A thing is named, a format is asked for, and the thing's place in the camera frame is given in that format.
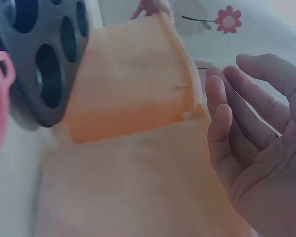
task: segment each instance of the muffin pan cup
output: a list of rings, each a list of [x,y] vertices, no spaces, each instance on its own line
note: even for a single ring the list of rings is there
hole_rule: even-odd
[[[0,50],[41,125],[63,118],[88,39],[84,0],[0,0]]]

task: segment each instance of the pink handle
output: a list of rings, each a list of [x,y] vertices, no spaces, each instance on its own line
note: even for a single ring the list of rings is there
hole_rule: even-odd
[[[16,73],[12,60],[7,52],[0,51],[0,61],[4,63],[6,68],[6,75],[3,74],[0,68],[0,84],[3,86],[4,89],[7,90],[14,83]]]

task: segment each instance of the person's hand holding bag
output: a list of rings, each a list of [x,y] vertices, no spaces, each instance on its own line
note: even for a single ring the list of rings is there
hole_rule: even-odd
[[[142,11],[146,11],[145,16],[151,16],[159,11],[164,11],[167,13],[170,21],[174,23],[174,14],[169,4],[169,0],[140,0],[131,20],[136,19]]]
[[[261,235],[296,237],[296,66],[272,54],[238,55],[237,64],[207,71],[213,168],[235,210]],[[289,107],[248,75],[269,82]]]

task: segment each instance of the flower stem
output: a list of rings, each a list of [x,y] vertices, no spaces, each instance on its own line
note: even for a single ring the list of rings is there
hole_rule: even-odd
[[[190,17],[187,17],[187,16],[182,16],[182,18],[186,19],[186,20],[191,20],[191,21],[215,22],[215,21],[208,21],[208,20],[200,20],[200,19],[196,19],[196,18],[190,18]]]

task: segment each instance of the muffin tin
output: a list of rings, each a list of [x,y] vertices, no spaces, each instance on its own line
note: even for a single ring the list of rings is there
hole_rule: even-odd
[[[88,37],[84,0],[0,0],[0,50],[41,125],[62,119]]]

